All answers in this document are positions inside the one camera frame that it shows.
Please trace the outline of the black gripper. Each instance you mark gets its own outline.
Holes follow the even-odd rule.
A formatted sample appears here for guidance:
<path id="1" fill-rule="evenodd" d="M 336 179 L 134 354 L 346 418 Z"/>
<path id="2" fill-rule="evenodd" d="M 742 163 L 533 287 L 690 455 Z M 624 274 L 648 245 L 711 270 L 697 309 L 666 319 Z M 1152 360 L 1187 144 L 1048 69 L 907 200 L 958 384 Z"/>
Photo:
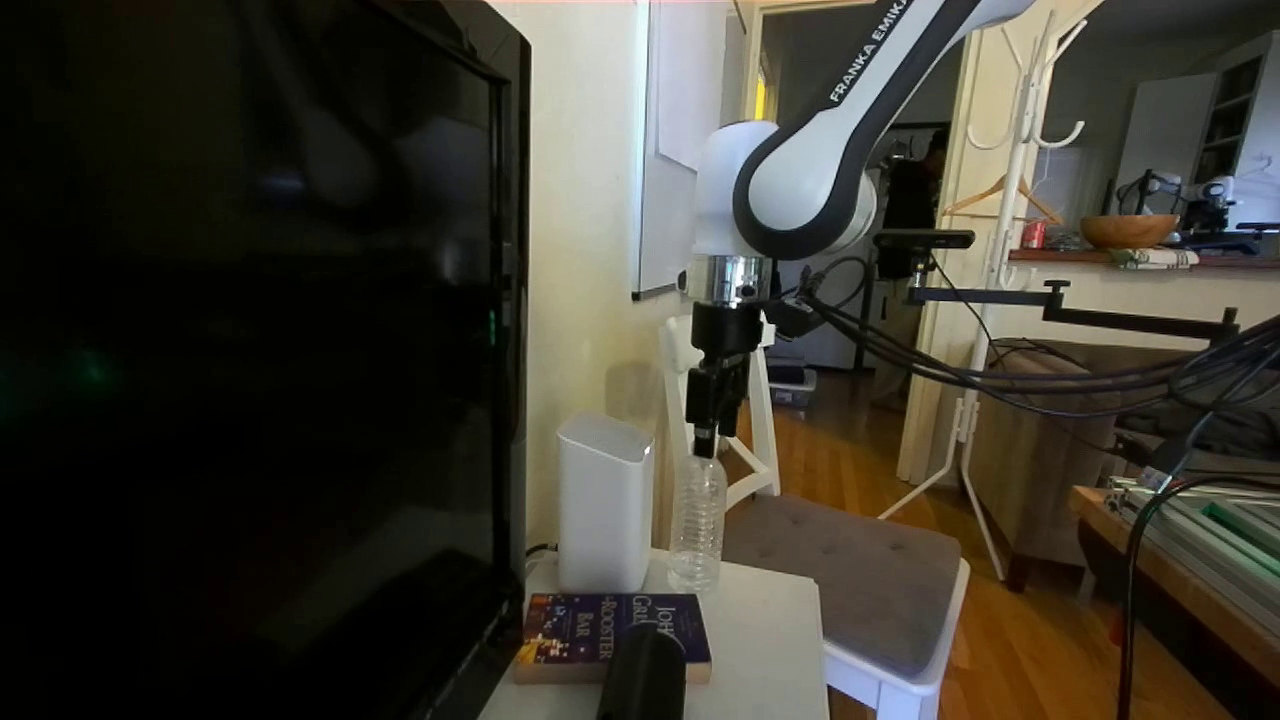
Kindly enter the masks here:
<path id="1" fill-rule="evenodd" d="M 699 360 L 690 367 L 690 425 L 692 455 L 711 455 L 711 434 L 720 434 L 720 455 L 736 455 L 736 407 L 750 396 L 750 355 L 759 348 L 763 319 L 755 306 L 745 309 L 692 309 L 692 348 Z"/>

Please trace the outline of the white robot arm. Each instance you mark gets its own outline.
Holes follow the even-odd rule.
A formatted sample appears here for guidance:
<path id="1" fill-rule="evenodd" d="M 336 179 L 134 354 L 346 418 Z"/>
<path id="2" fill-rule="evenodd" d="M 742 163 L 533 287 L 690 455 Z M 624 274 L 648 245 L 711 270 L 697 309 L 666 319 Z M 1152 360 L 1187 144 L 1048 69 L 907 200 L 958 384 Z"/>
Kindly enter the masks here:
<path id="1" fill-rule="evenodd" d="M 876 222 L 866 169 L 891 120 L 960 39 L 1030 7 L 1031 0 L 887 0 L 798 120 L 745 120 L 709 138 L 685 274 L 699 354 L 685 382 L 697 455 L 711 455 L 736 434 L 750 355 L 774 306 L 774 263 L 866 238 Z"/>

